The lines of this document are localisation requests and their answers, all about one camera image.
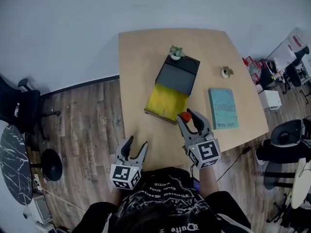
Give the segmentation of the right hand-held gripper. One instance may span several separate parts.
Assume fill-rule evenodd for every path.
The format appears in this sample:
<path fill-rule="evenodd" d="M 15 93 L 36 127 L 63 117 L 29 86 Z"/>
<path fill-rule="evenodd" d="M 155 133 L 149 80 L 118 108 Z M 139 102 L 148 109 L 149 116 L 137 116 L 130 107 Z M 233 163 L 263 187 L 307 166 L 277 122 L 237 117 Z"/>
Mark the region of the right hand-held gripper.
<path fill-rule="evenodd" d="M 181 115 L 176 117 L 179 129 L 185 139 L 184 150 L 198 169 L 214 165 L 221 158 L 218 139 L 210 132 L 210 123 L 205 116 L 187 108 L 197 133 L 192 132 Z"/>

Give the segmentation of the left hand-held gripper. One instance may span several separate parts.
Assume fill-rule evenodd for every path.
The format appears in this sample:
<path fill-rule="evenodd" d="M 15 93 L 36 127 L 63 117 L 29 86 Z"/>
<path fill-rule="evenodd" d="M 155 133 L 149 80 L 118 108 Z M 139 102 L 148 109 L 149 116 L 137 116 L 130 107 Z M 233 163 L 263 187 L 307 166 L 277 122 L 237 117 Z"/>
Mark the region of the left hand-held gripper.
<path fill-rule="evenodd" d="M 117 160 L 111 165 L 110 172 L 110 180 L 115 188 L 133 190 L 141 178 L 141 165 L 148 151 L 148 142 L 141 146 L 135 158 L 131 157 L 127 162 L 133 140 L 133 136 L 122 140 L 116 149 Z"/>

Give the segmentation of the black box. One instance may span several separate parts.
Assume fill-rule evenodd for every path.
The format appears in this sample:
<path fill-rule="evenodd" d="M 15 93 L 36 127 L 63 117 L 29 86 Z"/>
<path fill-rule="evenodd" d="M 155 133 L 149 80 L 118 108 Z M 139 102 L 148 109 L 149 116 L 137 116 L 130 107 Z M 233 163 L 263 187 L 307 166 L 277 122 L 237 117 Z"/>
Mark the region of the black box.
<path fill-rule="evenodd" d="M 174 60 L 167 56 L 155 80 L 144 112 L 176 124 L 192 92 L 200 61 L 189 56 Z"/>

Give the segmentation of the person's left forearm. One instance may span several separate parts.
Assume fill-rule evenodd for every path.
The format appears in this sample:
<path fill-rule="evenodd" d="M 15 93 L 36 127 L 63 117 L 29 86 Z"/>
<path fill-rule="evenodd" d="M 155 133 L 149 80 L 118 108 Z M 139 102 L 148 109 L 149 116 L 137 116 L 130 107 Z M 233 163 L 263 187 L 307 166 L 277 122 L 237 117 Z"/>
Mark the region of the person's left forearm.
<path fill-rule="evenodd" d="M 123 190 L 119 188 L 113 188 L 107 197 L 107 202 L 119 207 L 123 198 Z"/>

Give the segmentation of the person's right forearm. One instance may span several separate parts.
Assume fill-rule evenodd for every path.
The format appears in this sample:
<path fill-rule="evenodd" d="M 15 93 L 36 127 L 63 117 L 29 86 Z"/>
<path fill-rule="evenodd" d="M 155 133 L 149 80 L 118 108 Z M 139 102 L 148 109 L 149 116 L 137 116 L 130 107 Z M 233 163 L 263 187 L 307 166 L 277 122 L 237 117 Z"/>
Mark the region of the person's right forearm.
<path fill-rule="evenodd" d="M 199 170 L 199 183 L 199 194 L 203 198 L 220 191 L 213 166 L 208 166 Z"/>

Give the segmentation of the teal hardcover book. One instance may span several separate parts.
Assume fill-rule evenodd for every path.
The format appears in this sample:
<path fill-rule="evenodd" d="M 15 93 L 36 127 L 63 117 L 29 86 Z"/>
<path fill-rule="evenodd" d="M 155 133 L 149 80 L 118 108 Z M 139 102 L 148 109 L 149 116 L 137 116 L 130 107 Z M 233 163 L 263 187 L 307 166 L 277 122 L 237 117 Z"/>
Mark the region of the teal hardcover book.
<path fill-rule="evenodd" d="M 231 89 L 210 88 L 208 96 L 215 130 L 234 129 L 239 126 L 238 116 Z"/>

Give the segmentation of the person's torso black printed shirt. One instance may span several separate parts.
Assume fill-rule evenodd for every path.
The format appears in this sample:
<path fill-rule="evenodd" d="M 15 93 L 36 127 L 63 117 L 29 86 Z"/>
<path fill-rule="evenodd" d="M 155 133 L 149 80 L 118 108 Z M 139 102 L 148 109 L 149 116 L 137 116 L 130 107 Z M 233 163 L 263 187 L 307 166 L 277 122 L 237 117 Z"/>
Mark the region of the person's torso black printed shirt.
<path fill-rule="evenodd" d="M 253 233 L 246 215 L 226 191 L 206 198 L 188 171 L 168 167 L 144 172 L 136 188 L 123 190 L 119 207 L 104 201 L 88 208 L 72 233 Z"/>

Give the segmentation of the small potted plant white pot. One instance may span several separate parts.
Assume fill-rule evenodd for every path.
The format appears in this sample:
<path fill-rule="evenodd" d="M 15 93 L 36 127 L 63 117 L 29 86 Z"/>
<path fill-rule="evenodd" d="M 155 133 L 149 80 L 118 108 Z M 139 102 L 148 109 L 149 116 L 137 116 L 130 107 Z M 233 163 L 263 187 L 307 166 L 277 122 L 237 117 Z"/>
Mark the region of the small potted plant white pot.
<path fill-rule="evenodd" d="M 228 66 L 223 66 L 223 67 L 221 68 L 221 76 L 222 76 L 223 78 L 229 79 L 232 75 L 234 75 L 234 71 L 233 71 L 230 67 L 228 67 Z"/>
<path fill-rule="evenodd" d="M 171 59 L 175 61 L 178 61 L 179 59 L 185 56 L 183 49 L 174 45 L 171 46 L 168 55 L 171 57 Z"/>

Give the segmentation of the small white cabinet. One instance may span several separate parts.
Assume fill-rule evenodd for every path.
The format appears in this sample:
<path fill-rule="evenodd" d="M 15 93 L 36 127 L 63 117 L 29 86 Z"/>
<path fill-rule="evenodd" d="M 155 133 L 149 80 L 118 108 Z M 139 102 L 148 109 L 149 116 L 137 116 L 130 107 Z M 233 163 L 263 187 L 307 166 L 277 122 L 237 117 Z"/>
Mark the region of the small white cabinet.
<path fill-rule="evenodd" d="M 278 91 L 276 90 L 263 90 L 259 93 L 264 110 L 278 110 L 282 104 Z"/>

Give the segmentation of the grey shell chair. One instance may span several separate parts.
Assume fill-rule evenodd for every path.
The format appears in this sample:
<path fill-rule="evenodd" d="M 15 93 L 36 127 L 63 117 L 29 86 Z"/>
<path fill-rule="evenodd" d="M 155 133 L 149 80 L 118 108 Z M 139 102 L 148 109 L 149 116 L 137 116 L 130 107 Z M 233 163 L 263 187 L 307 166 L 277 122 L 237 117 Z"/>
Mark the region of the grey shell chair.
<path fill-rule="evenodd" d="M 274 147 L 288 149 L 299 144 L 302 135 L 302 120 L 295 119 L 275 127 L 271 134 L 271 144 Z M 263 183 L 267 190 L 275 187 L 292 188 L 293 183 L 281 183 L 280 178 L 293 179 L 295 172 L 283 172 L 282 163 L 269 161 L 264 172 Z"/>

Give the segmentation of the black bag yellow trim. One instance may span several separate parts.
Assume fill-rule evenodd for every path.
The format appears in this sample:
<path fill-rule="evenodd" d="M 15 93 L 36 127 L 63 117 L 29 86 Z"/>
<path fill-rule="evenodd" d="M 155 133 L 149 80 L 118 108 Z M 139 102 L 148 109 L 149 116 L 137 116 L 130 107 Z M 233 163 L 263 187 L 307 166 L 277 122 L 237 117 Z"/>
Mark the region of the black bag yellow trim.
<path fill-rule="evenodd" d="M 266 89 L 275 83 L 276 65 L 274 61 L 267 59 L 260 59 L 259 63 L 261 64 L 259 84 Z"/>

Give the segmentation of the grey metal appliance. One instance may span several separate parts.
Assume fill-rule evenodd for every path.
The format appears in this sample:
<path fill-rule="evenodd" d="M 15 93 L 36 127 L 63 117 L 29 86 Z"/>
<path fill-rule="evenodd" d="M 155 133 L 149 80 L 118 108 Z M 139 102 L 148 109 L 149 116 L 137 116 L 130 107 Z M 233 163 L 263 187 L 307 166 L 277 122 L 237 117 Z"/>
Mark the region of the grey metal appliance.
<path fill-rule="evenodd" d="M 25 219 L 33 218 L 35 222 L 46 224 L 52 221 L 51 212 L 43 194 L 33 193 L 33 198 L 26 206 L 23 216 Z"/>

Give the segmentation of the black marble round table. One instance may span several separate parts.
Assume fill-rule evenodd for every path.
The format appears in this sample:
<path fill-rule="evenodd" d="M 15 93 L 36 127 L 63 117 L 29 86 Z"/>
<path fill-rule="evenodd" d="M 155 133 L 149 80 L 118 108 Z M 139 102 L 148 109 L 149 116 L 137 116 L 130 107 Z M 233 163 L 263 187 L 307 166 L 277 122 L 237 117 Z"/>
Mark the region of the black marble round table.
<path fill-rule="evenodd" d="M 7 125 L 0 137 L 0 169 L 4 182 L 21 205 L 33 198 L 33 184 L 29 156 L 22 134 L 14 125 Z"/>

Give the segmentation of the white panel red label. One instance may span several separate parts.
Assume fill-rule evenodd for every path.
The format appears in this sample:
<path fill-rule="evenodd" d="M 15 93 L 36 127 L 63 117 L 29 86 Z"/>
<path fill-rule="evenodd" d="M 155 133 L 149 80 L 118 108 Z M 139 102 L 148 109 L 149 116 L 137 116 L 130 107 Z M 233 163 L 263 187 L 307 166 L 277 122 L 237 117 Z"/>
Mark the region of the white panel red label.
<path fill-rule="evenodd" d="M 309 43 L 308 33 L 301 28 L 294 28 L 288 36 L 270 53 L 268 60 L 274 62 L 276 71 L 284 71 Z"/>

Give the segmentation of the black office chair with headrest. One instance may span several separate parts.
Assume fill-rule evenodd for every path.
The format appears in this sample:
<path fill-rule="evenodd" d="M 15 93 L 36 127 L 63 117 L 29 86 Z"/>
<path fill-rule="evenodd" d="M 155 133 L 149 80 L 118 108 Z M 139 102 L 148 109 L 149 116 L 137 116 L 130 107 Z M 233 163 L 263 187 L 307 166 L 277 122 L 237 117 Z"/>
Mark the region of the black office chair with headrest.
<path fill-rule="evenodd" d="M 34 134 L 37 126 L 43 140 L 49 141 L 44 134 L 41 119 L 60 116 L 61 111 L 43 113 L 45 98 L 41 97 L 39 90 L 28 86 L 28 79 L 20 80 L 17 86 L 26 90 L 13 88 L 0 76 L 0 120 L 15 125 L 21 133 L 26 134 Z"/>

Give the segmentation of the light wooden round table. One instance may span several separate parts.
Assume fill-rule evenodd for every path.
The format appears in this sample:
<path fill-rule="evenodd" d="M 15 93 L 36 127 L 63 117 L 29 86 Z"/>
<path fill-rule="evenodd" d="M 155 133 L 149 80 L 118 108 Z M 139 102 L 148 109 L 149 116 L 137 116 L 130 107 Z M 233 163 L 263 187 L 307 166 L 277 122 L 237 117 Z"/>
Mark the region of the light wooden round table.
<path fill-rule="evenodd" d="M 311 187 L 311 160 L 302 158 L 298 161 L 298 167 L 294 177 L 292 188 L 291 207 L 298 208 L 306 198 Z"/>

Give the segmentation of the black tripod stand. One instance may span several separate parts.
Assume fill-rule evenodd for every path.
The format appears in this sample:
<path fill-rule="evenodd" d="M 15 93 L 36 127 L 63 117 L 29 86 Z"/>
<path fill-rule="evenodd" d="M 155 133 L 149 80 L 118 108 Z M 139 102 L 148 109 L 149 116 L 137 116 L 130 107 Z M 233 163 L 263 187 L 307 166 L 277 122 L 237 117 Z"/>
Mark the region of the black tripod stand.
<path fill-rule="evenodd" d="M 311 194 L 308 193 L 304 202 L 296 209 L 292 208 L 290 203 L 291 194 L 284 194 L 284 200 L 281 205 L 274 202 L 278 213 L 272 218 L 267 219 L 267 223 L 277 223 L 281 220 L 280 225 L 284 228 L 294 229 L 294 233 L 302 233 L 307 230 L 311 233 Z"/>

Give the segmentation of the black round pedestal base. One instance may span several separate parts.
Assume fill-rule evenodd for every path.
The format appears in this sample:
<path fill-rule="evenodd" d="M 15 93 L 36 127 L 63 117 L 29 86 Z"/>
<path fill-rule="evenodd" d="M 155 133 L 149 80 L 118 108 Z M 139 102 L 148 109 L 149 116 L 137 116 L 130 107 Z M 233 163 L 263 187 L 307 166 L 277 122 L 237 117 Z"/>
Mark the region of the black round pedestal base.
<path fill-rule="evenodd" d="M 63 166 L 58 153 L 52 149 L 46 149 L 41 155 L 41 165 L 44 175 L 51 181 L 60 180 Z"/>

